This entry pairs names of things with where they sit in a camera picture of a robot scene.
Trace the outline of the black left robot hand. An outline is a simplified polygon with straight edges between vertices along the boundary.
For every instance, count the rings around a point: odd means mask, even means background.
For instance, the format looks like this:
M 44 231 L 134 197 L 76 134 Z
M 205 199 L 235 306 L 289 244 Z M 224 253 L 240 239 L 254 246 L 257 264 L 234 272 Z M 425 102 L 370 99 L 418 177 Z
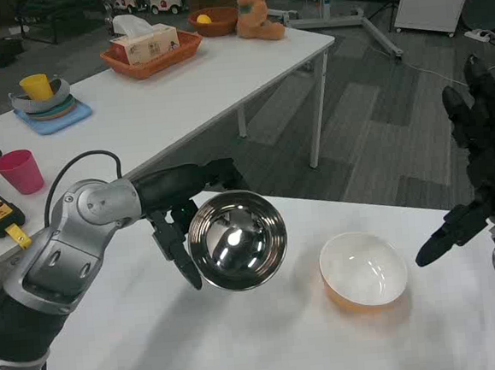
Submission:
M 133 187 L 141 202 L 142 216 L 153 226 L 153 238 L 166 259 L 195 290 L 203 287 L 202 276 L 184 242 L 198 211 L 193 198 L 208 186 L 225 190 L 249 188 L 233 159 L 217 159 L 205 165 L 181 164 L 141 176 Z

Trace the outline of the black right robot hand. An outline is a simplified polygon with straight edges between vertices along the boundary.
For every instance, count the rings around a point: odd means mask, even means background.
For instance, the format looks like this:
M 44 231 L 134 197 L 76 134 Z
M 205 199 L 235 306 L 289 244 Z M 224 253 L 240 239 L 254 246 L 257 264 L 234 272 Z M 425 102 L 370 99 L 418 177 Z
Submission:
M 464 246 L 489 222 L 495 225 L 495 78 L 473 54 L 465 62 L 464 78 L 473 105 L 452 86 L 444 88 L 442 102 L 456 145 L 468 151 L 467 176 L 474 201 L 458 204 L 445 215 L 443 225 L 417 253 L 419 267 L 435 262 L 453 246 Z

